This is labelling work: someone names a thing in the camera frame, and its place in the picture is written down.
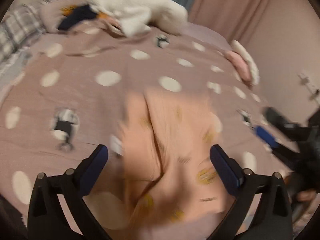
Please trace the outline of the person's right hand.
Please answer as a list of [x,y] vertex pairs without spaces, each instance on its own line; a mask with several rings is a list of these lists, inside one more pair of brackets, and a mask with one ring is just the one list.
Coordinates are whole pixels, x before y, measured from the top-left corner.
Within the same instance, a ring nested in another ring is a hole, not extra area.
[[303,179],[295,173],[286,176],[284,182],[290,201],[309,202],[317,195],[316,190],[304,187]]

